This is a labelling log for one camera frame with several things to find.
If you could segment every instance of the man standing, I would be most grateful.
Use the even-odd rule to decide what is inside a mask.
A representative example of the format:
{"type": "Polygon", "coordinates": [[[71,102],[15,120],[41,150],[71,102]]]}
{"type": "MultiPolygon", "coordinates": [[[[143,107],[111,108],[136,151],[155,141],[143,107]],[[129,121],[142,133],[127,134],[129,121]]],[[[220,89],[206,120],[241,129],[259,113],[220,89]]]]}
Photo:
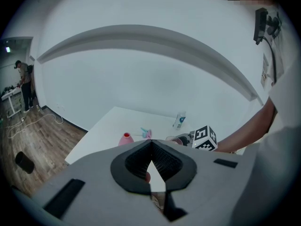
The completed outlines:
{"type": "Polygon", "coordinates": [[[32,78],[30,73],[28,73],[28,64],[22,63],[20,60],[16,61],[15,69],[20,69],[20,75],[21,75],[21,82],[19,83],[19,86],[22,86],[22,93],[23,93],[23,99],[25,103],[25,110],[23,113],[29,112],[29,107],[33,108],[32,104],[32,90],[31,90],[31,84],[32,84],[32,78]]]}

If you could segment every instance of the blue object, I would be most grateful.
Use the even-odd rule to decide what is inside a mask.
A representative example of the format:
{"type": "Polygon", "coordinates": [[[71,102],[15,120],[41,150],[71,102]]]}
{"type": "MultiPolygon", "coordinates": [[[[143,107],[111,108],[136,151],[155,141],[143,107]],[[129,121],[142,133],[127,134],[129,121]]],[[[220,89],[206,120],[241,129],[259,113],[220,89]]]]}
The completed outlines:
{"type": "Polygon", "coordinates": [[[143,129],[142,127],[141,127],[141,130],[143,130],[142,137],[146,138],[146,134],[149,132],[149,130],[143,129]]]}

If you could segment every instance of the white table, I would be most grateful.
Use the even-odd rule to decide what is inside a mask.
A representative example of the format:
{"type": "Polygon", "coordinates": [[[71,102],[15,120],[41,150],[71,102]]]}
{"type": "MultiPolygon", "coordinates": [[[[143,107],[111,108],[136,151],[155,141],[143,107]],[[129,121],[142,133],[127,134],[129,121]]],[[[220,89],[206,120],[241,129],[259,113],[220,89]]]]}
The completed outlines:
{"type": "Polygon", "coordinates": [[[13,107],[13,104],[11,103],[11,96],[12,96],[13,93],[16,91],[16,89],[17,89],[17,88],[14,88],[12,91],[6,93],[5,95],[3,95],[3,96],[1,97],[1,100],[2,100],[2,101],[5,100],[5,99],[8,97],[8,100],[9,100],[9,103],[10,103],[10,107],[11,107],[11,109],[12,109],[12,111],[13,111],[13,113],[9,116],[9,118],[12,117],[13,115],[19,113],[19,112],[21,111],[21,110],[15,111],[15,109],[14,109],[14,107],[13,107]]]}
{"type": "MultiPolygon", "coordinates": [[[[143,137],[134,136],[142,134],[140,127],[151,129],[152,139],[160,140],[165,140],[167,136],[177,136],[192,131],[192,128],[186,120],[181,130],[175,130],[172,127],[174,121],[175,117],[166,117],[114,107],[78,142],[66,157],[65,161],[72,164],[88,154],[116,147],[125,132],[130,133],[134,141],[145,140],[143,137]]],[[[165,183],[153,162],[150,163],[147,171],[151,177],[151,191],[164,192],[165,183]]]]}

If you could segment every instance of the plastic water bottle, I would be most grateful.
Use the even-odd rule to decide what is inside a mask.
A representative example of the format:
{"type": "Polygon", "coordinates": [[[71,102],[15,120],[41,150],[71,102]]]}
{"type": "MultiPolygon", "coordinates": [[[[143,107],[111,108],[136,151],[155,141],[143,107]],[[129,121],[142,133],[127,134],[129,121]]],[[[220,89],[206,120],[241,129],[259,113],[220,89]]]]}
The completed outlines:
{"type": "Polygon", "coordinates": [[[176,130],[181,129],[182,123],[185,120],[185,118],[186,118],[186,111],[179,112],[173,124],[173,128],[175,128],[176,130]]]}

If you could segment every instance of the white wall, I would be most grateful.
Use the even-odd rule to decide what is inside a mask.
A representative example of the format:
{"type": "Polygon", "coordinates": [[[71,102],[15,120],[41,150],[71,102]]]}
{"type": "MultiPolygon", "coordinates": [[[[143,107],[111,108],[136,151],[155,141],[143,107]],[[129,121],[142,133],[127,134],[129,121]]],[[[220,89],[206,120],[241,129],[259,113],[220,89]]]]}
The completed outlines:
{"type": "MultiPolygon", "coordinates": [[[[215,49],[245,75],[264,102],[267,98],[267,93],[260,84],[263,52],[261,45],[256,46],[253,41],[254,17],[246,13],[243,6],[226,0],[57,0],[56,6],[51,6],[51,10],[48,11],[49,6],[46,10],[41,9],[41,3],[44,1],[27,2],[2,37],[32,36],[30,54],[35,59],[57,43],[87,30],[115,24],[152,25],[183,33],[215,49]]],[[[150,62],[154,58],[162,59],[162,62],[156,61],[151,66],[161,69],[162,75],[159,76],[162,81],[166,80],[171,84],[163,84],[165,89],[155,87],[150,97],[163,100],[164,105],[159,106],[141,97],[143,93],[139,87],[143,80],[133,80],[135,84],[131,85],[134,90],[130,91],[132,96],[128,100],[123,94],[119,94],[119,90],[124,91],[123,88],[128,88],[125,86],[128,78],[123,78],[123,74],[118,73],[118,78],[125,80],[122,88],[117,83],[109,82],[106,76],[112,71],[108,65],[114,64],[115,71],[123,71],[123,60],[128,66],[147,64],[148,60],[146,55],[142,56],[142,52],[119,53],[122,54],[122,59],[110,52],[108,54],[112,58],[106,57],[104,51],[98,50],[69,54],[42,65],[36,60],[34,73],[40,105],[48,105],[66,119],[86,129],[91,128],[103,112],[114,105],[170,116],[188,107],[188,116],[195,117],[193,123],[215,123],[213,127],[218,130],[220,139],[233,132],[238,121],[244,117],[249,102],[228,85],[190,65],[157,55],[147,55],[150,62]],[[107,68],[101,67],[103,74],[98,71],[99,67],[92,66],[102,59],[109,61],[106,63],[107,68]],[[78,61],[82,67],[87,66],[87,69],[79,68],[78,61]],[[181,66],[182,69],[178,72],[173,71],[171,64],[181,66]],[[185,75],[186,82],[174,89],[168,77],[169,73],[164,73],[165,70],[171,70],[177,76],[185,75]],[[187,76],[191,70],[194,81],[189,80],[187,76]],[[207,75],[207,79],[204,78],[207,83],[219,85],[219,88],[216,86],[210,91],[211,88],[207,85],[204,91],[199,79],[204,75],[207,75]],[[86,84],[92,88],[91,94],[83,89],[86,84]],[[201,91],[198,99],[193,100],[193,106],[183,104],[179,108],[173,107],[177,103],[169,93],[174,96],[183,91],[189,92],[191,86],[200,86],[201,91]]],[[[144,71],[139,73],[148,74],[149,67],[140,69],[142,68],[144,71]]]]}
{"type": "Polygon", "coordinates": [[[222,139],[236,128],[249,104],[220,79],[146,52],[69,54],[46,62],[43,76],[47,105],[85,129],[114,106],[174,117],[186,110],[193,127],[209,123],[222,139]]]}
{"type": "Polygon", "coordinates": [[[16,86],[20,81],[18,69],[14,69],[17,60],[25,61],[26,50],[11,51],[0,56],[0,93],[8,86],[16,86]]]}
{"type": "Polygon", "coordinates": [[[31,45],[32,45],[32,41],[30,42],[30,44],[28,45],[28,47],[26,49],[25,63],[27,63],[28,65],[33,65],[34,64],[34,61],[30,57],[30,48],[31,48],[31,45]]]}
{"type": "Polygon", "coordinates": [[[263,102],[263,52],[253,41],[254,16],[226,0],[61,0],[47,16],[39,55],[78,33],[116,24],[161,27],[193,37],[232,62],[263,102]]]}

